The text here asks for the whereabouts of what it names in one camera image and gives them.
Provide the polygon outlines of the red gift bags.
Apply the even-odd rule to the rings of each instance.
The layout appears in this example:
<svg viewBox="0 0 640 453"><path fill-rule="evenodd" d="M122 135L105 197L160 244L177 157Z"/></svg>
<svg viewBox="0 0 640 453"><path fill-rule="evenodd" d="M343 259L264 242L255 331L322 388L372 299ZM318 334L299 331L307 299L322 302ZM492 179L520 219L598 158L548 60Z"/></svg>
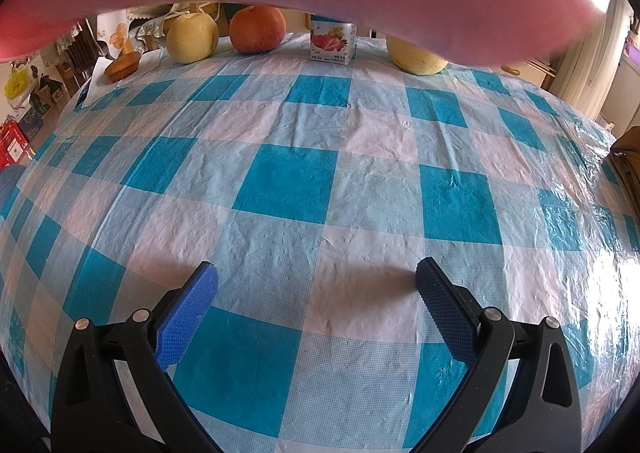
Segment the red gift bags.
<svg viewBox="0 0 640 453"><path fill-rule="evenodd" d="M35 152L17 122L5 121L1 125L0 168L15 164L26 166L34 156Z"/></svg>

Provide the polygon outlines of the blue white checkered tablecloth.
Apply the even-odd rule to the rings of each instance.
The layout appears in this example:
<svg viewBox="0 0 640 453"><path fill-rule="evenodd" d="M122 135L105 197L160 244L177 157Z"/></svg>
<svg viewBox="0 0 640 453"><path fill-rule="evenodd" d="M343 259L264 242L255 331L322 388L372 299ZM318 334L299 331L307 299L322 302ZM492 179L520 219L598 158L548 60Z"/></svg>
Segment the blue white checkered tablecloth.
<svg viewBox="0 0 640 453"><path fill-rule="evenodd" d="M591 441L639 372L639 220L612 136L524 80L400 72L308 38L154 69L66 106L1 213L1 348L42 419L81 317L219 291L171 371L228 452L410 449L464 374L414 287L556 317Z"/></svg>

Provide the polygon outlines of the white paper napkin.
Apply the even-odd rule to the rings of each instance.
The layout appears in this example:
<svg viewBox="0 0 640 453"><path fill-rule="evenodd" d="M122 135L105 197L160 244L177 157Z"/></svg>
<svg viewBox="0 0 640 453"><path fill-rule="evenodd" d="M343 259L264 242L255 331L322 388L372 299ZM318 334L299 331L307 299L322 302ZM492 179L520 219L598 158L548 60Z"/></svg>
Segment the white paper napkin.
<svg viewBox="0 0 640 453"><path fill-rule="evenodd" d="M127 85L134 78L157 68L163 54L163 49L151 50L144 54L132 50L115 60L99 58L88 84L78 92L75 108L88 108L94 101L103 98L117 87Z"/></svg>

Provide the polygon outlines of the white curtain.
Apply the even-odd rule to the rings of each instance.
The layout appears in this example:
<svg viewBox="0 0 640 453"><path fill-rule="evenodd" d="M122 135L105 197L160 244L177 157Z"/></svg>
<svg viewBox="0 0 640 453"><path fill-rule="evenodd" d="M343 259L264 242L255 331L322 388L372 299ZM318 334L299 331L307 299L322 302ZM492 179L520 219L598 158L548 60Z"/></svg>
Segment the white curtain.
<svg viewBox="0 0 640 453"><path fill-rule="evenodd" d="M610 0L602 20L566 50L550 86L552 95L595 120L611 89L631 17L628 0Z"/></svg>

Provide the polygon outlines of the yellow plastic bag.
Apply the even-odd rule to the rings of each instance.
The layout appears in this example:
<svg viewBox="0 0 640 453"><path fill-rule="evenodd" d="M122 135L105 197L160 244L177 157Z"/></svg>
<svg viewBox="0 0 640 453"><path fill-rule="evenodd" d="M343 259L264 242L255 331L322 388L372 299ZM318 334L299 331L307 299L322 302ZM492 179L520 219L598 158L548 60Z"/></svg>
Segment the yellow plastic bag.
<svg viewBox="0 0 640 453"><path fill-rule="evenodd" d="M32 84L32 72L27 68L11 69L6 84L4 85L4 95L8 100L14 100L25 92Z"/></svg>

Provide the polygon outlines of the brown muffin cake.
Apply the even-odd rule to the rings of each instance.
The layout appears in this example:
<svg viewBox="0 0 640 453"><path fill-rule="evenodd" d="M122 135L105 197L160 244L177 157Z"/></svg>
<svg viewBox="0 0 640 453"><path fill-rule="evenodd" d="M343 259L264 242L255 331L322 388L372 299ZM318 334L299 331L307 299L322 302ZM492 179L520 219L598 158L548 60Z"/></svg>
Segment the brown muffin cake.
<svg viewBox="0 0 640 453"><path fill-rule="evenodd" d="M134 74L139 69L142 54L137 51L130 51L121 54L116 60L112 61L104 70L104 75L111 83L117 83L119 80Z"/></svg>

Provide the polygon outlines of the dark wooden chair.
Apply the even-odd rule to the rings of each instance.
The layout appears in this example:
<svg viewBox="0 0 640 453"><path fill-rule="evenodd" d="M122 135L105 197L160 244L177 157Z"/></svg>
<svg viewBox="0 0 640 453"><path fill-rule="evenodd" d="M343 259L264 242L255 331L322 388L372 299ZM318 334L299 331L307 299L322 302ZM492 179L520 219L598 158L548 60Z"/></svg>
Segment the dark wooden chair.
<svg viewBox="0 0 640 453"><path fill-rule="evenodd" d="M56 69L73 95L91 77L96 60L103 51L96 41L88 19L82 19L54 43L58 53Z"/></svg>

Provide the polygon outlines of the small yellow pear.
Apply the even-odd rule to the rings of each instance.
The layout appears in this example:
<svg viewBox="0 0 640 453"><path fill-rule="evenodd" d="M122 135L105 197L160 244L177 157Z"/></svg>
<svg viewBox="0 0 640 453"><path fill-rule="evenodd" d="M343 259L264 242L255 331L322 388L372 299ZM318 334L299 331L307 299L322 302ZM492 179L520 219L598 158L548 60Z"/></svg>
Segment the small yellow pear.
<svg viewBox="0 0 640 453"><path fill-rule="evenodd" d="M386 37L386 49L393 64L413 75L434 75L445 69L448 64L448 61L438 54L390 35Z"/></svg>

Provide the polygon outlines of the large yellow pear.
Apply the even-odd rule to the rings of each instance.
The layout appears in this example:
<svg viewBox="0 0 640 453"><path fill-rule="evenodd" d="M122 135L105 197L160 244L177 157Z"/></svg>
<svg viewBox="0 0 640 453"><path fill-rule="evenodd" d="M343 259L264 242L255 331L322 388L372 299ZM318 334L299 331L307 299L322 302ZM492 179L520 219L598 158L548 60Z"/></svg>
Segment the large yellow pear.
<svg viewBox="0 0 640 453"><path fill-rule="evenodd" d="M189 12L169 21L166 48L177 63L190 64L209 58L218 38L217 23L208 13Z"/></svg>

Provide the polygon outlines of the red orange apple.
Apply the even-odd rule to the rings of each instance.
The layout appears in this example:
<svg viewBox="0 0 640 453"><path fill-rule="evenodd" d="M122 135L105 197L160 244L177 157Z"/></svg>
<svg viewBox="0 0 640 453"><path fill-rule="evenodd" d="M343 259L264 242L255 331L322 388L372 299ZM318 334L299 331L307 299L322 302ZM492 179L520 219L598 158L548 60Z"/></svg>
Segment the red orange apple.
<svg viewBox="0 0 640 453"><path fill-rule="evenodd" d="M248 6L232 17L229 37L241 54L260 54L276 49L286 34L286 21L276 7Z"/></svg>

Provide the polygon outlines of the white yogurt drink bottle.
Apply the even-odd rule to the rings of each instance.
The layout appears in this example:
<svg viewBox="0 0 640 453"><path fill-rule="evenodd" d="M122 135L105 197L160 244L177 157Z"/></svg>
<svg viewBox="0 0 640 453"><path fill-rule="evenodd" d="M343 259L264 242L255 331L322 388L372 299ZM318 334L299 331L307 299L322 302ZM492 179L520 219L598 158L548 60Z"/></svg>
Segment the white yogurt drink bottle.
<svg viewBox="0 0 640 453"><path fill-rule="evenodd" d="M310 60L349 64L356 49L357 27L326 17L310 17Z"/></svg>

